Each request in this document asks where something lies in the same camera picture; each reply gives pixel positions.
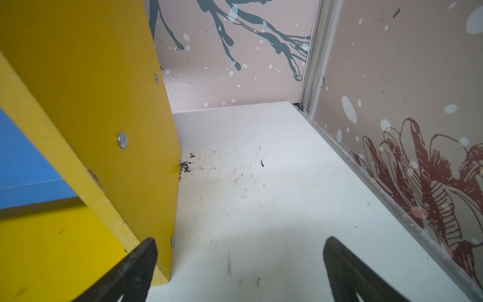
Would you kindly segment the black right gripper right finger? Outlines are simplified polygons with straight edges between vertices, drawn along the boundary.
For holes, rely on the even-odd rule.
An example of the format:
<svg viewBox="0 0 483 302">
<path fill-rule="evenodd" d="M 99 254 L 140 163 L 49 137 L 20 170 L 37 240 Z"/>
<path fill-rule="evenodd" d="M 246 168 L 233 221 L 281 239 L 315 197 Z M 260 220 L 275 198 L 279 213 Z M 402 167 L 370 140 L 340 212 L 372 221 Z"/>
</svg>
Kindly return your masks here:
<svg viewBox="0 0 483 302">
<path fill-rule="evenodd" d="M 327 239 L 323 260 L 335 301 L 409 302 L 335 237 Z"/>
</svg>

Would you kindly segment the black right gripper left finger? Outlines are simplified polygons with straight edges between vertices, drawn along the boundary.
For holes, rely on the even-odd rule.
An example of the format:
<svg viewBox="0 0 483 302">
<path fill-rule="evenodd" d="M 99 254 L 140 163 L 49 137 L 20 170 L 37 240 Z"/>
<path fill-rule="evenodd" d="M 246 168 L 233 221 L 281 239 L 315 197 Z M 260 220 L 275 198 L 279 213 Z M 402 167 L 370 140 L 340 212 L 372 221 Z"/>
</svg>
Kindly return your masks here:
<svg viewBox="0 0 483 302">
<path fill-rule="evenodd" d="M 145 239 L 75 301 L 145 301 L 157 257 L 155 239 Z"/>
</svg>

